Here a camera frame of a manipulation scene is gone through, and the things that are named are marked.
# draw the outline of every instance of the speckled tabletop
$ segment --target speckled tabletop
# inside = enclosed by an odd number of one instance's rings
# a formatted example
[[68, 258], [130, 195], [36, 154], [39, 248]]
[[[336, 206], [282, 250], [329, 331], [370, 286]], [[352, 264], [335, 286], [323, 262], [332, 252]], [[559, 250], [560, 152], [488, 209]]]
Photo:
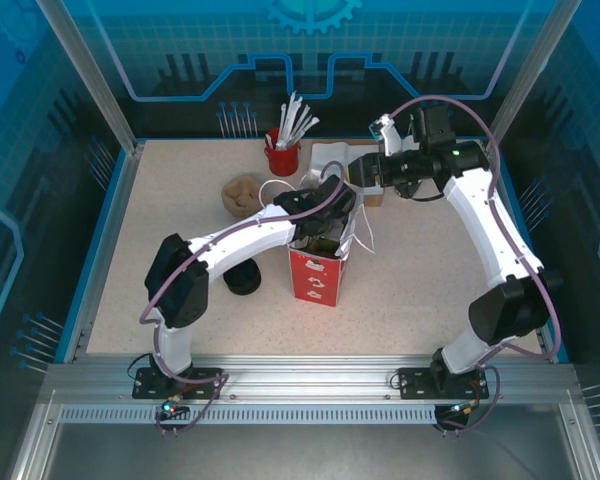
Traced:
[[[309, 164], [303, 141], [297, 185]], [[273, 178], [259, 140], [147, 141], [88, 345], [92, 354], [151, 350], [151, 327], [138, 324], [144, 278], [161, 241], [192, 238], [235, 222], [222, 186], [251, 173]], [[436, 193], [424, 185], [421, 195]], [[196, 322], [191, 351], [205, 354], [426, 354], [467, 324], [469, 303], [485, 289], [484, 271], [460, 218], [446, 201], [416, 203], [392, 191], [368, 208], [376, 255], [353, 246], [336, 308], [293, 297], [285, 248], [256, 257], [262, 285], [239, 297], [219, 279]], [[366, 241], [364, 222], [358, 236]], [[520, 344], [539, 351], [535, 334]]]

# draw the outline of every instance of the red cup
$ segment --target red cup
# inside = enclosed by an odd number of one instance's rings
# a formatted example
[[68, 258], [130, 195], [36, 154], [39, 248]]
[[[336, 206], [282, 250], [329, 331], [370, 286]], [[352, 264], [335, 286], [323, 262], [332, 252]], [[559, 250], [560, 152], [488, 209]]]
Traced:
[[[279, 128], [274, 128], [269, 131], [271, 137], [271, 143], [276, 146], [278, 141]], [[286, 150], [274, 150], [264, 143], [264, 154], [269, 159], [269, 170], [276, 177], [288, 177], [293, 175], [298, 170], [298, 150], [300, 150], [300, 142], [296, 142], [295, 145], [287, 148]]]

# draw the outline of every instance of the red box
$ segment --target red box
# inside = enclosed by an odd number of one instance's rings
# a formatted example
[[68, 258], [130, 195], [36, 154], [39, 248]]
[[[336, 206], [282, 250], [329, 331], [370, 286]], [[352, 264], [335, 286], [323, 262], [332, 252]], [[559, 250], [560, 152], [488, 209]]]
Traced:
[[335, 307], [346, 261], [289, 248], [293, 294], [300, 300]]

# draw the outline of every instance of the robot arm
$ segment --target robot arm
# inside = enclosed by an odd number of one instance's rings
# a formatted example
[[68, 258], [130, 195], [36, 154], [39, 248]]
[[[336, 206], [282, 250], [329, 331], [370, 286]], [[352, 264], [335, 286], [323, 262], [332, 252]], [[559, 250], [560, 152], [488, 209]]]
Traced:
[[[469, 324], [452, 343], [434, 354], [432, 371], [438, 389], [471, 372], [490, 352], [515, 341], [548, 318], [546, 306], [528, 272], [491, 213], [487, 190], [492, 180], [489, 163], [477, 142], [456, 142], [444, 105], [419, 109], [413, 119], [418, 150], [401, 151], [393, 120], [384, 115], [370, 129], [384, 143], [384, 153], [370, 153], [350, 164], [351, 182], [361, 187], [416, 186], [433, 179], [438, 190], [462, 219], [482, 261], [488, 291], [469, 306]], [[504, 227], [549, 289], [559, 284], [557, 275], [543, 271], [518, 233], [501, 199], [492, 200]]]
[[[220, 238], [176, 277], [148, 317], [157, 321], [159, 334], [154, 355], [159, 355], [168, 368], [168, 371], [162, 373], [167, 376], [182, 374], [190, 367], [193, 323], [207, 309], [211, 282], [232, 267], [265, 250], [307, 236], [321, 235], [331, 229], [334, 221], [347, 218], [355, 205], [356, 193], [346, 185], [340, 188], [340, 192], [325, 208], [304, 218], [295, 218], [297, 214], [321, 205], [338, 184], [338, 177], [331, 175], [315, 190], [278, 195], [272, 205], [227, 229], [187, 241], [174, 234], [162, 242], [145, 279], [149, 298], [156, 294], [178, 266], [210, 245], [214, 239]], [[272, 218], [281, 220], [266, 221]], [[236, 234], [223, 237], [229, 230]], [[162, 362], [156, 363], [162, 369]]]

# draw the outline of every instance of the glass enclosure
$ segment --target glass enclosure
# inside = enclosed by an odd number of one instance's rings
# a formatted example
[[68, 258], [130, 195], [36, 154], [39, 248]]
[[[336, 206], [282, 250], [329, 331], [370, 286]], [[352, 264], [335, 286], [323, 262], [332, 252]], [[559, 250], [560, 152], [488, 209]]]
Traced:
[[[278, 126], [294, 91], [321, 119], [315, 137], [369, 137], [382, 113], [426, 93], [462, 100], [490, 124], [561, 0], [64, 4], [138, 138], [230, 139]], [[450, 118], [459, 135], [482, 135], [464, 112], [452, 108]], [[406, 132], [407, 117], [399, 122]], [[582, 2], [501, 147], [517, 223], [564, 279], [554, 297], [568, 357], [583, 386], [600, 384], [600, 0]], [[0, 478], [10, 475], [123, 158], [37, 4], [0, 1]], [[529, 408], [531, 417], [515, 410], [525, 432], [542, 417], [545, 441], [557, 442], [559, 412]], [[101, 454], [99, 438], [133, 439], [136, 428], [67, 427], [49, 478], [68, 478], [81, 442]], [[571, 459], [557, 450], [566, 472]], [[124, 470], [118, 460], [114, 470]], [[547, 458], [534, 461], [551, 471]]]
[[[120, 152], [38, 7], [11, 3], [0, 2], [0, 478], [52, 361]], [[58, 324], [40, 322], [53, 332], [23, 321], [39, 315]]]

